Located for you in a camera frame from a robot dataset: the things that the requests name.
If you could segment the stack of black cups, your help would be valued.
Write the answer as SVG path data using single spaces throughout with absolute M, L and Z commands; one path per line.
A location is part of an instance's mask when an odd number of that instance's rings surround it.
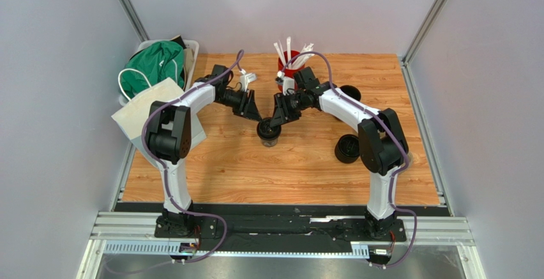
M 345 93 L 347 96 L 350 96 L 351 98 L 355 99 L 356 101 L 361 101 L 361 92 L 360 90 L 352 85 L 343 85 L 340 86 L 340 90 Z

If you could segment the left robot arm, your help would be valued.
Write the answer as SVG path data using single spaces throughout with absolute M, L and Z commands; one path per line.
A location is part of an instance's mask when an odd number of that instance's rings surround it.
M 232 70 L 215 65 L 210 75 L 199 78 L 193 87 L 169 102 L 155 101 L 142 129 L 145 152 L 159 168 L 165 201 L 156 220 L 155 237 L 188 238 L 196 236 L 197 213 L 188 190 L 186 157 L 192 146 L 192 119 L 205 106 L 219 103 L 230 107 L 235 116 L 261 121 L 249 84 L 254 73 L 240 71 L 240 87 L 229 87 Z

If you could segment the stack of black lids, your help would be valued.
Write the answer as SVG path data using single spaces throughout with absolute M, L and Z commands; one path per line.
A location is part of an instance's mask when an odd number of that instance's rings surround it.
M 343 135 L 335 146 L 335 156 L 342 163 L 354 163 L 359 157 L 359 140 L 353 134 Z

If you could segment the white paper bag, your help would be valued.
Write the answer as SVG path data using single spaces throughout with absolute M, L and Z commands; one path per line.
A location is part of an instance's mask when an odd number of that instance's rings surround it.
M 145 153 L 141 139 L 142 127 L 149 117 L 151 104 L 155 101 L 169 102 L 184 93 L 172 79 L 166 79 L 147 88 L 142 94 L 134 96 L 124 107 L 112 115 L 112 119 L 128 140 L 153 167 L 157 167 L 157 163 Z

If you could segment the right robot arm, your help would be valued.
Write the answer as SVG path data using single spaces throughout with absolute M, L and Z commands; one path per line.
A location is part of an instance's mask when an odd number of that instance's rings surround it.
M 370 196 L 363 231 L 372 239 L 390 235 L 396 219 L 392 206 L 395 176 L 409 151 L 397 113 L 362 104 L 334 83 L 320 82 L 306 67 L 289 78 L 279 71 L 282 92 L 274 95 L 273 116 L 258 126 L 261 137 L 279 137 L 284 124 L 297 121 L 303 110 L 315 108 L 344 122 L 357 133 L 358 156 L 370 173 Z

